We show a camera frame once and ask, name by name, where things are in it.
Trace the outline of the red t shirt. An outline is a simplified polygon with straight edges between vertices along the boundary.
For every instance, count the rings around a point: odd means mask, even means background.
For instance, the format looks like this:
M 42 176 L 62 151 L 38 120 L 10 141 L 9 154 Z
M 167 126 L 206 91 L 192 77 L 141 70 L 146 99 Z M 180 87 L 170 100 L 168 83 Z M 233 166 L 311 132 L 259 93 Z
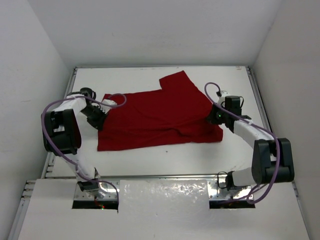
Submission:
M 223 140 L 223 130 L 206 120 L 210 100 L 184 71 L 159 84 L 158 90 L 127 93 L 126 103 L 108 112 L 98 132 L 99 152 Z

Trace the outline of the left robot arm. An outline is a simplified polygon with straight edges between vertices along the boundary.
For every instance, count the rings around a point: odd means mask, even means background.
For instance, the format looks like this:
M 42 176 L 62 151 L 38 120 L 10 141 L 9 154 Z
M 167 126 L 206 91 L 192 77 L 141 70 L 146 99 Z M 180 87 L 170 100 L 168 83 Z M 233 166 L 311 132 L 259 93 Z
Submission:
M 44 147 L 48 152 L 63 158 L 76 176 L 82 192 L 96 198 L 107 194 L 106 186 L 100 182 L 97 169 L 90 166 L 81 153 L 82 138 L 76 116 L 81 113 L 95 130 L 101 131 L 110 107 L 95 104 L 96 93 L 88 87 L 67 95 L 57 108 L 46 111 L 41 119 Z

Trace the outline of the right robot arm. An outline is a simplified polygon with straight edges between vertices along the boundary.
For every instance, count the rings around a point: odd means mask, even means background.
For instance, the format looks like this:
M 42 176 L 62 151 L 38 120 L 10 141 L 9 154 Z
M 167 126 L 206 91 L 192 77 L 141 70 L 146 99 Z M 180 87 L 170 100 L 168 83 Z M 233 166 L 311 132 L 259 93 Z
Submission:
M 224 125 L 253 149 L 251 167 L 226 174 L 225 188 L 228 191 L 254 184 L 287 183 L 294 180 L 290 141 L 272 135 L 267 129 L 254 124 L 248 115 L 243 115 L 240 96 L 219 93 L 218 102 L 212 104 L 207 121 L 213 125 Z

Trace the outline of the white foam front panel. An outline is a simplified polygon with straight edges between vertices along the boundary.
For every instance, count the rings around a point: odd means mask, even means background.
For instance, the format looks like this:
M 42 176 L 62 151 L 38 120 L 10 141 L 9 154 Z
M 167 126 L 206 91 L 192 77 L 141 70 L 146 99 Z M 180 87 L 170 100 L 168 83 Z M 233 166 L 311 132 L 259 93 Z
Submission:
M 120 182 L 118 210 L 74 209 L 73 179 L 39 179 L 21 240 L 306 240 L 289 183 L 254 208 L 211 209 L 202 180 Z

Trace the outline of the right aluminium frame rail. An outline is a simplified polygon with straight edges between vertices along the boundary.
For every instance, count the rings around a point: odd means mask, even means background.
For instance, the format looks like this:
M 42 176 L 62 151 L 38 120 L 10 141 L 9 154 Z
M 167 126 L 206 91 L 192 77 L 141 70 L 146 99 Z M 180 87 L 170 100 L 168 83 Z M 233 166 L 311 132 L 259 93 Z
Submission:
M 253 91 L 253 94 L 255 97 L 255 101 L 257 103 L 258 111 L 259 111 L 260 117 L 262 119 L 262 124 L 266 129 L 268 129 L 269 131 L 272 132 L 270 121 L 269 121 L 269 118 L 268 118 L 268 115 L 267 115 L 267 112 L 265 109 L 265 105 L 264 105 L 264 102 L 263 102 L 263 99 L 261 96 L 261 92 L 260 92 L 258 82 L 255 77 L 255 74 L 249 66 L 246 66 L 245 68 L 246 68 L 246 72 L 247 72 L 247 75 L 248 75 L 248 78 L 250 81 L 250 85 L 251 85 L 251 88 L 252 88 L 252 91 Z

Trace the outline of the front aluminium mounting rail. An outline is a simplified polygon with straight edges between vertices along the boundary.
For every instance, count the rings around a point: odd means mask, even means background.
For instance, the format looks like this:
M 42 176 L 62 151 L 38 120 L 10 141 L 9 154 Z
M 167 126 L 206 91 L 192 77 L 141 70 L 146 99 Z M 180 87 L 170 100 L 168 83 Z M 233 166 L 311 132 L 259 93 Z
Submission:
M 120 192 L 121 181 L 160 181 L 173 182 L 174 186 L 182 185 L 182 182 L 201 181 L 205 183 L 205 189 L 200 193 L 208 197 L 209 202 L 223 202 L 227 200 L 245 201 L 252 187 L 233 186 L 227 189 L 227 173 L 219 172 L 212 175 L 154 175 L 154 176 L 124 176 L 124 177 L 107 177 L 102 179 L 100 187 L 102 196 L 98 197 L 99 202 L 110 202 L 114 204 L 117 201 L 117 194 Z

